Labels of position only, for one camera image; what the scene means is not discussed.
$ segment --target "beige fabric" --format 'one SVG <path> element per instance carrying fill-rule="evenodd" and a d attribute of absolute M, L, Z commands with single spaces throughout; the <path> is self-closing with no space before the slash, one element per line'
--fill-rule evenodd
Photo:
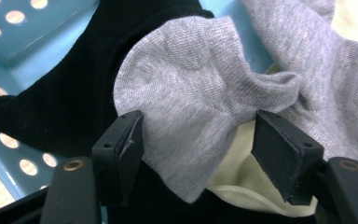
<path fill-rule="evenodd" d="M 255 122 L 238 127 L 236 136 L 207 189 L 227 203 L 255 211 L 281 214 L 288 217 L 306 217 L 315 211 L 311 206 L 292 206 L 284 203 L 266 173 L 251 154 Z"/>
<path fill-rule="evenodd" d="M 336 0 L 332 27 L 345 38 L 358 41 L 358 0 Z"/>

